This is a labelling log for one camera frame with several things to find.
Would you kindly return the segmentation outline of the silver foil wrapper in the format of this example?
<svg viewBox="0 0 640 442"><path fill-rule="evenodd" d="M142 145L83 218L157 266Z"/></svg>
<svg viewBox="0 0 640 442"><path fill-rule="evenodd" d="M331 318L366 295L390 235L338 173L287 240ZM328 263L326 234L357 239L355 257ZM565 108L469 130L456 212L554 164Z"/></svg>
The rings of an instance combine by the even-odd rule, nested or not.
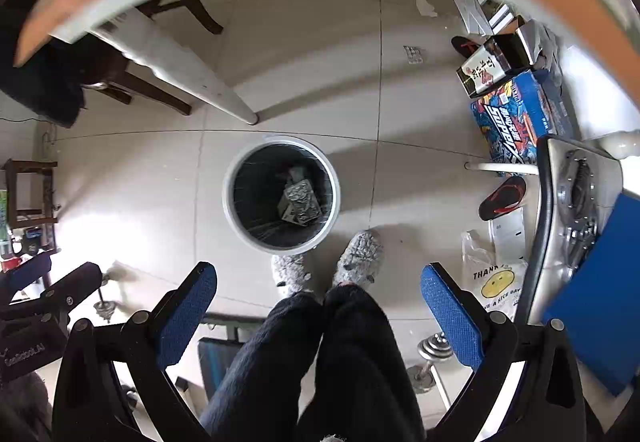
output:
<svg viewBox="0 0 640 442"><path fill-rule="evenodd" d="M321 216L321 207L308 179L288 185L278 204L280 218L306 227Z"/></svg>

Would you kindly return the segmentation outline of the white round trash bin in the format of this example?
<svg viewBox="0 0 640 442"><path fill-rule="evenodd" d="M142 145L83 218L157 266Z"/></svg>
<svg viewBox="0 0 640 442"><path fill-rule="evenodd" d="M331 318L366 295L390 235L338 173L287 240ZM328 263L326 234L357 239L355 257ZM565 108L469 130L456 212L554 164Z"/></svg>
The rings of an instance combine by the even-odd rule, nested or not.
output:
<svg viewBox="0 0 640 442"><path fill-rule="evenodd" d="M321 216L306 227L283 221L284 189L308 179ZM270 255L298 255L316 248L331 232L341 209L341 184L329 158L315 145L290 136L270 136L242 151L224 177L222 207L241 240Z"/></svg>

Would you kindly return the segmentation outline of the silver dumbbell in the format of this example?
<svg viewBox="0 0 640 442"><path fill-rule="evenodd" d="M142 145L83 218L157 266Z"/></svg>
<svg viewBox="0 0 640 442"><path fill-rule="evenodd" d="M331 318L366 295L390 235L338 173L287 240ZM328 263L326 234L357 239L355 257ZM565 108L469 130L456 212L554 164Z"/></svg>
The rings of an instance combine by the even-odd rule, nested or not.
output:
<svg viewBox="0 0 640 442"><path fill-rule="evenodd" d="M446 335L443 332L435 332L430 337L422 339L418 344L418 353L423 362L407 368L413 391L416 394L424 394L436 388L439 392L444 392L437 364L449 361L454 355Z"/></svg>

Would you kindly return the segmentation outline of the blue weight bench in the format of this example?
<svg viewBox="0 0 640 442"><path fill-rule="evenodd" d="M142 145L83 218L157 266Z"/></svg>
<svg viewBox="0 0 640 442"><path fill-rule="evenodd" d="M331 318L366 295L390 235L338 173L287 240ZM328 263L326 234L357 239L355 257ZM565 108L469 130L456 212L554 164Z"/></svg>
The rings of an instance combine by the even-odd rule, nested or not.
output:
<svg viewBox="0 0 640 442"><path fill-rule="evenodd" d="M224 329L224 338L202 337L198 340L198 359L207 399L213 398L245 341L264 322L264 318L246 315L217 312L204 314L201 319L202 325L207 326L211 331Z"/></svg>

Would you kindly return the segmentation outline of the smiley plastic bag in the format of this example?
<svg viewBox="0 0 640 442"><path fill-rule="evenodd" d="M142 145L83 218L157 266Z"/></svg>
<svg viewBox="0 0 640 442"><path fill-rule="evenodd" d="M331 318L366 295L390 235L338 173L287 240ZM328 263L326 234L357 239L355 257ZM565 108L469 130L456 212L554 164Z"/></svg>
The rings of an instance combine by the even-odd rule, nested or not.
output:
<svg viewBox="0 0 640 442"><path fill-rule="evenodd" d="M461 244L462 288L472 293L487 312L502 312L513 320L527 262L520 257L498 261L495 254L480 246L480 237L475 231L463 233Z"/></svg>

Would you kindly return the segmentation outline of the grey left slipper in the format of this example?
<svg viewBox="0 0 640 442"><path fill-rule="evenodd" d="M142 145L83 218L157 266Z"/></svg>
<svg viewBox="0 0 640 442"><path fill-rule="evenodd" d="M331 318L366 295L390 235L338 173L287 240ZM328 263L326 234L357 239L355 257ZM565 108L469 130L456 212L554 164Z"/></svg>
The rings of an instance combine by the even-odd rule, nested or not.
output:
<svg viewBox="0 0 640 442"><path fill-rule="evenodd" d="M280 298L292 297L300 292L312 291L312 279L303 254L293 256L272 256L271 274Z"/></svg>

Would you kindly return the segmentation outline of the grey slipper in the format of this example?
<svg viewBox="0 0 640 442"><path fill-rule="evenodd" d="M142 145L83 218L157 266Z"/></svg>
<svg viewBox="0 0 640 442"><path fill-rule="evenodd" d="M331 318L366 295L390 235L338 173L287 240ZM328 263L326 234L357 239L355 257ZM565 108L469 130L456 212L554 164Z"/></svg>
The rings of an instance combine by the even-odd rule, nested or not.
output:
<svg viewBox="0 0 640 442"><path fill-rule="evenodd" d="M337 260L332 285L358 285L367 289L375 283L382 266L384 248L378 233L358 232Z"/></svg>
<svg viewBox="0 0 640 442"><path fill-rule="evenodd" d="M312 291L312 279L303 254L293 256L272 256L271 274L280 298L292 297L300 292Z"/></svg>

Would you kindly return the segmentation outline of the grey right slipper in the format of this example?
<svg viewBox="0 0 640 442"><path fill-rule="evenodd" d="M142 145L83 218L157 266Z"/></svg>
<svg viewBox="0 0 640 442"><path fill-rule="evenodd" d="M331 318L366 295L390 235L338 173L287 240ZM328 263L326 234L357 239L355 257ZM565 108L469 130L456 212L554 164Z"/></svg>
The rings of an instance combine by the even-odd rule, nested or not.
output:
<svg viewBox="0 0 640 442"><path fill-rule="evenodd" d="M378 233L358 232L337 260L332 285L358 285L367 289L375 283L382 266L384 248Z"/></svg>

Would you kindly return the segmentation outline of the small wooden stool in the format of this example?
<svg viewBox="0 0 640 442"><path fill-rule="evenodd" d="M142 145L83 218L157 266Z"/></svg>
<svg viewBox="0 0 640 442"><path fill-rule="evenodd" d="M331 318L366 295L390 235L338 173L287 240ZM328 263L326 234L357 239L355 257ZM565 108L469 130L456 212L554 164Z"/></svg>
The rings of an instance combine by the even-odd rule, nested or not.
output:
<svg viewBox="0 0 640 442"><path fill-rule="evenodd" d="M6 175L6 222L11 230L55 225L53 176L57 162L9 159Z"/></svg>

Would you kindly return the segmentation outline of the red black flip flop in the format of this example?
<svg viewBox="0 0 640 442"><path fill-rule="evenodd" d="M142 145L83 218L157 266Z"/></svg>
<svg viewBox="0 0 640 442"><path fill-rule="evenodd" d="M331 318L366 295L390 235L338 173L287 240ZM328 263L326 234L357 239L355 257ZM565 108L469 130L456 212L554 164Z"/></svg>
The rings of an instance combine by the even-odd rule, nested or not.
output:
<svg viewBox="0 0 640 442"><path fill-rule="evenodd" d="M526 181L521 176L512 176L488 195L478 207L480 219L494 220L516 210L526 194Z"/></svg>

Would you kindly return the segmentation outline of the blue comic carton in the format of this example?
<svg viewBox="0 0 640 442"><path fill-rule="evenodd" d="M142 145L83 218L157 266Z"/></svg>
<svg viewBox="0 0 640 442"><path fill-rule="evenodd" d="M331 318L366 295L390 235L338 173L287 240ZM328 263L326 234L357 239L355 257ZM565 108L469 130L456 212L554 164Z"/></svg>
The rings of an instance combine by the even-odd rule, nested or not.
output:
<svg viewBox="0 0 640 442"><path fill-rule="evenodd" d="M526 71L471 102L492 162L537 163L538 139L580 138L570 95L547 70Z"/></svg>

